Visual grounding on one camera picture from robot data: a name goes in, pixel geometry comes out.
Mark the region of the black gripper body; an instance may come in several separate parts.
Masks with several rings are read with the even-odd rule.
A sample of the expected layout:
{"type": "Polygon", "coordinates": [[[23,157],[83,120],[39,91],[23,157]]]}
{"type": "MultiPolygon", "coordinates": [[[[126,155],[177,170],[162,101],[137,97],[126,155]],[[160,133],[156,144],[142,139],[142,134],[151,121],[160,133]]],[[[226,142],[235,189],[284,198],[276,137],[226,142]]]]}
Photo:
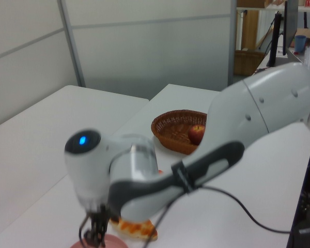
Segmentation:
{"type": "Polygon", "coordinates": [[[91,230],[107,230],[111,217],[110,209],[107,205],[101,205],[98,210],[88,213],[91,220],[91,230]]]}

